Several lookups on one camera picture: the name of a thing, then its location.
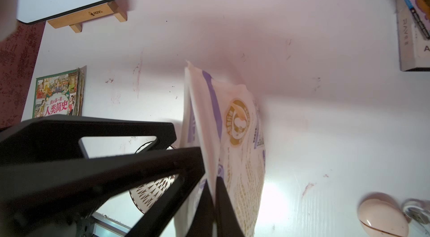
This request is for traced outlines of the white patterned breakfast bowl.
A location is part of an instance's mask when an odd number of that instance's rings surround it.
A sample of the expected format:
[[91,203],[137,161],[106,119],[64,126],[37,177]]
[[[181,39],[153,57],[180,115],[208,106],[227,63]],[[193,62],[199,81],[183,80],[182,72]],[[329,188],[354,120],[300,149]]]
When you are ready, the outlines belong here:
[[174,182],[175,175],[163,177],[132,188],[129,194],[136,208],[146,214]]

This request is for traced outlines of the oats bag white purple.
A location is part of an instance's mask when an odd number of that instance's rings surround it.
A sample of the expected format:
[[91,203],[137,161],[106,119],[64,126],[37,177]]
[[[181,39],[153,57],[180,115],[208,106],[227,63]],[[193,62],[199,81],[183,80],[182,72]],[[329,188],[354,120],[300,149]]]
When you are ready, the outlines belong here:
[[218,81],[188,64],[180,147],[201,149],[205,173],[174,217],[176,235],[188,232],[203,189],[215,193],[220,178],[241,231],[252,237],[265,177],[264,136],[253,94],[243,84]]

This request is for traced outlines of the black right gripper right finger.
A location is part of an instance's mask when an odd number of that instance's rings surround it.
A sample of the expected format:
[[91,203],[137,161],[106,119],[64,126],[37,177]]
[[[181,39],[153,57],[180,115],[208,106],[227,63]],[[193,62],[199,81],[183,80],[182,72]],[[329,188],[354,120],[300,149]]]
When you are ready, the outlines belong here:
[[244,237],[231,204],[224,180],[216,179],[216,196],[205,184],[188,237]]

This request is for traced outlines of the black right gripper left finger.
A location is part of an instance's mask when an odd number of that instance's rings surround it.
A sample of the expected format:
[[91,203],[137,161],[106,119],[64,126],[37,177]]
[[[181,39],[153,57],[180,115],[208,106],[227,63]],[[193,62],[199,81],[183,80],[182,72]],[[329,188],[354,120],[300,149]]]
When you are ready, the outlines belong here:
[[[89,158],[84,137],[154,136],[138,154]],[[170,149],[174,126],[54,115],[1,130],[1,235],[24,237],[46,227],[65,233],[105,201],[164,177],[175,181],[129,231],[161,235],[204,175],[200,148]]]

